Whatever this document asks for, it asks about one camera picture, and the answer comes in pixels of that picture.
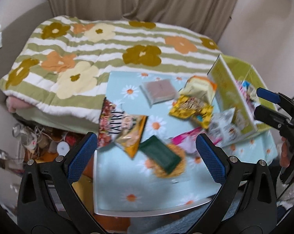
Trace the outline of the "right hand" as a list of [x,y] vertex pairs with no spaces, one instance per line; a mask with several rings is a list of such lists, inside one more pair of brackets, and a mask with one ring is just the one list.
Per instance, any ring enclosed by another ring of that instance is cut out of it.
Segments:
[[288,146],[287,139],[282,137],[282,148],[280,154],[280,165],[283,168],[287,168],[290,165],[290,159],[288,158]]

